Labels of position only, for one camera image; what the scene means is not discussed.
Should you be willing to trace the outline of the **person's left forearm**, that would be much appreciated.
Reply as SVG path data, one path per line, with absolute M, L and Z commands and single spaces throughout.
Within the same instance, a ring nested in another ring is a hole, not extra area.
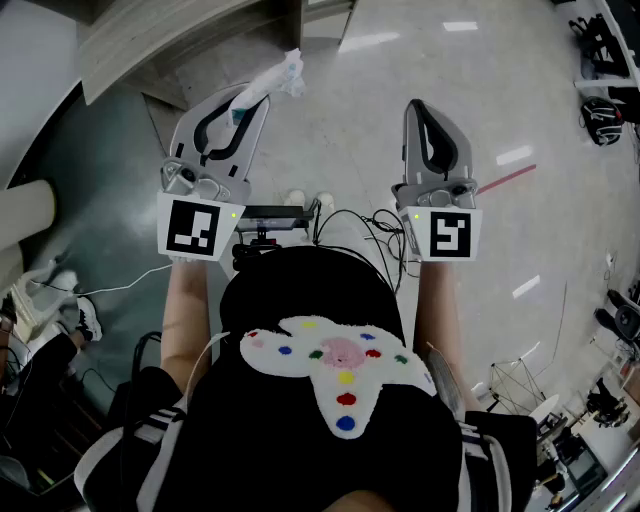
M 160 367 L 182 392 L 209 340 L 206 263 L 174 262 L 164 308 Z

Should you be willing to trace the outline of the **red floor tape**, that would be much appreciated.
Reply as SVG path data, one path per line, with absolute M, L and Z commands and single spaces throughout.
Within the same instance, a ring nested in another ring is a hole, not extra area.
M 518 171 L 515 171 L 515 172 L 513 172 L 511 174 L 505 175 L 505 176 L 503 176 L 503 177 L 501 177 L 501 178 L 499 178 L 499 179 L 497 179 L 497 180 L 495 180 L 495 181 L 493 181 L 491 183 L 488 183 L 486 185 L 481 186 L 477 190 L 476 194 L 477 195 L 484 194 L 484 193 L 486 193 L 486 192 L 488 192 L 488 191 L 490 191 L 492 189 L 495 189 L 495 188 L 497 188 L 497 187 L 499 187 L 501 185 L 504 185 L 505 183 L 507 183 L 509 181 L 512 181 L 512 180 L 514 180 L 514 179 L 516 179 L 516 178 L 518 178 L 518 177 L 520 177 L 520 176 L 522 176 L 524 174 L 527 174 L 527 173 L 529 173 L 531 171 L 534 171 L 536 168 L 537 168 L 537 165 L 536 164 L 532 164 L 532 165 L 526 166 L 526 167 L 524 167 L 524 168 L 522 168 L 522 169 L 520 169 Z

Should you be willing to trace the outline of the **black office chair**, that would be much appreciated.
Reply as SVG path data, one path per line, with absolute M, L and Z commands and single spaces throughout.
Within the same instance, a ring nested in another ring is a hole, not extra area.
M 605 75 L 622 78 L 630 76 L 618 40 L 611 33 L 601 14 L 585 20 L 578 17 L 568 22 L 582 56 L 583 76 L 593 79 Z

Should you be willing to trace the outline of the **black shirt with plush patch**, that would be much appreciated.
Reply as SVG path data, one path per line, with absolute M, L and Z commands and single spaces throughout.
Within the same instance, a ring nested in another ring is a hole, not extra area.
M 91 512 L 525 512 L 536 425 L 466 410 L 379 272 L 316 246 L 227 285 L 182 392 L 133 372 L 78 463 Z

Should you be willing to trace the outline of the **grey wood-grain desk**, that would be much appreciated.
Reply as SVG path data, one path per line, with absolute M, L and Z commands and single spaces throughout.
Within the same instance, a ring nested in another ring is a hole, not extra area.
M 301 42 L 305 0 L 115 0 L 78 29 L 78 69 L 85 102 L 127 83 L 186 106 L 170 75 L 190 58 L 230 38 L 282 22 L 286 44 Z

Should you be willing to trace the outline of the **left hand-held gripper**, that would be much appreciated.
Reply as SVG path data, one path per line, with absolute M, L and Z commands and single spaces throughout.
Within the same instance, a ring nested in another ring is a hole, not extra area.
M 234 111 L 231 104 L 247 85 L 220 89 L 179 119 L 172 157 L 160 170 L 160 254 L 217 261 L 236 229 L 250 197 L 247 176 L 270 108 L 265 96 L 248 110 Z

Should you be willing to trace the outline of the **person's right forearm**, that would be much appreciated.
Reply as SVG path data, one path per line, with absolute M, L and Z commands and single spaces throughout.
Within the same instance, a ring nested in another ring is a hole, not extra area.
M 482 410 L 462 372 L 460 324 L 450 263 L 423 262 L 420 265 L 413 349 L 423 360 L 431 352 L 439 354 L 461 392 L 465 409 Z

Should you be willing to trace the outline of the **white plastic-wrapped packet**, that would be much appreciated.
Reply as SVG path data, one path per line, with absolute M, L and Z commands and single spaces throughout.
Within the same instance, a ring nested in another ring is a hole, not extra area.
M 231 101 L 226 113 L 227 126 L 237 126 L 251 108 L 272 93 L 284 92 L 292 97 L 300 97 L 306 88 L 302 78 L 303 68 L 299 48 L 286 52 L 282 62 L 254 78 Z

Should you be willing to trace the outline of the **black backpack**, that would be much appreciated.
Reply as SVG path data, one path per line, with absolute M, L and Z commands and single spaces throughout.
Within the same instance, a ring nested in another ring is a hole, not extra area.
M 618 107 L 601 97 L 588 97 L 581 105 L 584 126 L 597 146 L 609 146 L 619 141 L 624 120 Z

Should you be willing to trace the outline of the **beige cylindrical cushion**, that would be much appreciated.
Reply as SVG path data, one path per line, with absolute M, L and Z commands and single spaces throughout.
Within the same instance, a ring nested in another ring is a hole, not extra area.
M 56 197 L 46 180 L 0 191 L 0 251 L 49 228 Z

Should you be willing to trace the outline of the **white plastic stand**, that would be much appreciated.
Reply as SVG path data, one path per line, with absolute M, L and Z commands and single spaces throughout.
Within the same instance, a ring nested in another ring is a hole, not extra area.
M 61 270 L 55 260 L 25 272 L 11 288 L 18 317 L 31 327 L 47 323 L 66 301 L 75 297 L 77 285 L 76 272 Z

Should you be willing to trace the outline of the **black round speaker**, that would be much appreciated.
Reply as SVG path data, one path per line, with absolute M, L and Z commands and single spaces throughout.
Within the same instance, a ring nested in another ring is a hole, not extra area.
M 640 306 L 624 298 L 614 289 L 607 290 L 607 297 L 616 308 L 614 315 L 604 308 L 597 308 L 594 317 L 599 325 L 618 339 L 640 350 Z

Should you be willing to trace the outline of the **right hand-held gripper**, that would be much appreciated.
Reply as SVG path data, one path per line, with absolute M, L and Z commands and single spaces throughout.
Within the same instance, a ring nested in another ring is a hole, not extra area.
M 471 143 L 433 105 L 412 99 L 404 112 L 405 182 L 392 187 L 407 246 L 421 261 L 476 259 L 483 213 L 476 208 Z M 444 180 L 430 182 L 429 172 Z

